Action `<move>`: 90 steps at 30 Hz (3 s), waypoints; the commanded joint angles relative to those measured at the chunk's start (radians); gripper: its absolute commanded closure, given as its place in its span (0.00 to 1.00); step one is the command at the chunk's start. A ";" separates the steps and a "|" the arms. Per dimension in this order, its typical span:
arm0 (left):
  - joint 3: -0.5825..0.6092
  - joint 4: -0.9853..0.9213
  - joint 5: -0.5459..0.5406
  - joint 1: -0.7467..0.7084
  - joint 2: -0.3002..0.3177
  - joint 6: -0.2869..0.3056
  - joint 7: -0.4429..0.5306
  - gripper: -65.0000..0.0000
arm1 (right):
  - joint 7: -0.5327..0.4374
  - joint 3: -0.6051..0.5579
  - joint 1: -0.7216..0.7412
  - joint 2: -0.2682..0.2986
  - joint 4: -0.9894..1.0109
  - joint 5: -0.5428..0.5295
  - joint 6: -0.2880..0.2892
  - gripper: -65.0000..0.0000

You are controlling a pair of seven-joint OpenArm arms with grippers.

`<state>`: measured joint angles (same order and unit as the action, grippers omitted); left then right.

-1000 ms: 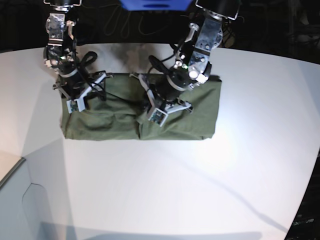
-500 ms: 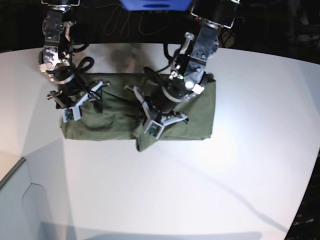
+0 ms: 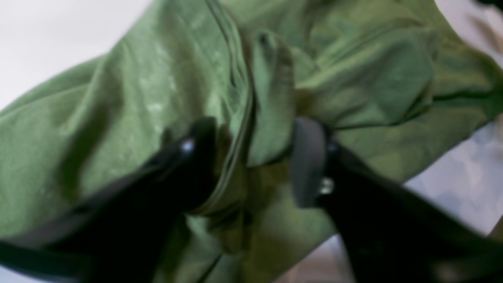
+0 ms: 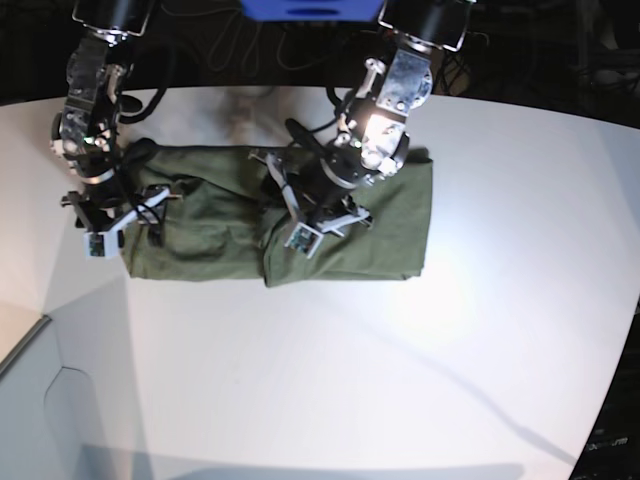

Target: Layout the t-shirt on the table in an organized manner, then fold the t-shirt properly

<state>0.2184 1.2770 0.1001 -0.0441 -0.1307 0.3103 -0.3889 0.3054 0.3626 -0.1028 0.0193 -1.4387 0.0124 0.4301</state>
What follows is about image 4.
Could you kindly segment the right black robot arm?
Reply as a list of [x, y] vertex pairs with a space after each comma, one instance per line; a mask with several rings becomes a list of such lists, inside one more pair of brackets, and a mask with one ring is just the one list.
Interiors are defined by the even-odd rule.
[[146, 228], [153, 245], [163, 242], [170, 190], [140, 186], [141, 157], [135, 148], [118, 144], [119, 126], [148, 118], [175, 71], [177, 55], [170, 47], [165, 76], [148, 103], [124, 91], [134, 68], [131, 43], [143, 37], [154, 10], [152, 1], [76, 1], [71, 10], [83, 34], [67, 63], [68, 91], [52, 122], [50, 148], [79, 181], [79, 189], [66, 193], [60, 204], [73, 209], [90, 257], [117, 255], [133, 223]]

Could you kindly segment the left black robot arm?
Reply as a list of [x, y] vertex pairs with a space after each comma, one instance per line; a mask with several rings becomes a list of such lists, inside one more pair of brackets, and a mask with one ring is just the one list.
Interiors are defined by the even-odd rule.
[[266, 160], [291, 216], [287, 244], [303, 250], [347, 226], [372, 222], [351, 194], [398, 173], [409, 149], [407, 119], [432, 92], [433, 50], [462, 46], [470, 1], [246, 1], [246, 14], [263, 22], [371, 22], [385, 36], [384, 53], [365, 60], [360, 85], [335, 107], [335, 137], [321, 144], [294, 119], [285, 125], [294, 144], [314, 160], [294, 180], [283, 158]]

